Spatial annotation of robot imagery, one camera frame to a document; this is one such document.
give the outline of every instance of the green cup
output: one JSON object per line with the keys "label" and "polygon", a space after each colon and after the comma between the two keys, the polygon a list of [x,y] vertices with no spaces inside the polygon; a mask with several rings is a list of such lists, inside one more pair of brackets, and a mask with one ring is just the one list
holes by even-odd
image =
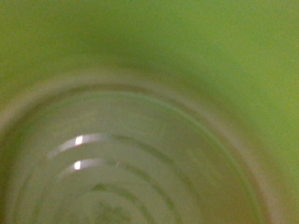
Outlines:
{"label": "green cup", "polygon": [[0,9],[0,223],[299,222],[297,2]]}

